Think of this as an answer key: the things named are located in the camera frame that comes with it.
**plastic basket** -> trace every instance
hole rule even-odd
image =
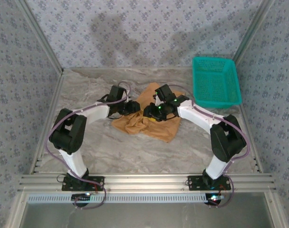
[[[235,63],[231,59],[195,57],[193,90],[196,104],[229,108],[242,102]]]

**black mounting plate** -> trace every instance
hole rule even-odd
[[[95,181],[104,186],[105,177],[103,176],[88,176],[86,177],[89,181]],[[62,183],[62,191],[103,191],[103,189],[99,185],[94,185],[91,183],[86,183],[85,185],[81,185],[76,183],[71,177],[66,176],[63,179]]]
[[[73,201],[74,205],[77,207],[85,207],[88,204],[88,201],[91,200],[91,196],[87,196],[86,194],[73,194],[70,198],[71,201]]]
[[[217,181],[217,185],[211,189],[208,188],[206,184],[204,184],[202,175],[197,176],[188,176],[186,180],[186,185],[188,185],[188,189],[190,191],[199,191],[199,190],[231,190],[231,184],[228,177],[220,176],[219,180]]]

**wallpaper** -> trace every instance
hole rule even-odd
[[[57,82],[14,0],[0,0],[0,228],[29,172]]]
[[[289,213],[289,0],[276,0],[237,66],[265,172]]]
[[[28,0],[63,68],[232,58],[261,0]]]

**crumpled fabric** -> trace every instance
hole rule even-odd
[[[145,91],[143,91],[143,93],[141,93],[136,100],[140,104],[140,111],[128,116],[123,116],[120,119],[113,120],[112,126],[127,134],[143,133],[150,137],[160,139],[165,142],[170,142],[178,132],[181,121],[180,117],[175,117],[173,119],[161,122],[143,117],[144,108],[151,102],[155,103],[153,95],[155,94],[155,89],[158,89],[159,87],[160,85],[157,83],[150,83]],[[179,91],[174,91],[174,93],[177,97],[184,94]],[[167,118],[171,118],[173,116],[173,114],[169,114]]]

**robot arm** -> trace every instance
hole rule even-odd
[[[139,103],[135,101],[126,100],[116,104],[108,104],[109,102],[121,100],[124,97],[124,93],[126,93],[124,88],[113,85],[110,93],[95,103],[95,105],[100,103],[105,104],[85,109],[85,111],[81,109],[78,114],[72,115],[61,123],[49,137],[50,142],[59,150],[67,165],[78,177],[84,178],[88,174],[80,152],[86,126],[94,121],[107,118],[114,113],[129,115],[140,110]],[[62,109],[59,112],[55,125],[73,111],[75,110]]]
[[[156,90],[155,99],[155,104],[151,103],[144,109],[144,116],[157,121],[166,121],[167,115],[173,113],[175,116],[193,122],[211,135],[214,156],[203,171],[203,181],[206,186],[213,188],[217,185],[218,179],[221,178],[231,158],[246,146],[245,140],[235,129],[216,120],[215,117],[225,119],[240,128],[236,117],[233,115],[223,117],[193,104],[186,96],[176,97],[168,85],[163,85]],[[213,117],[208,117],[198,110]]]

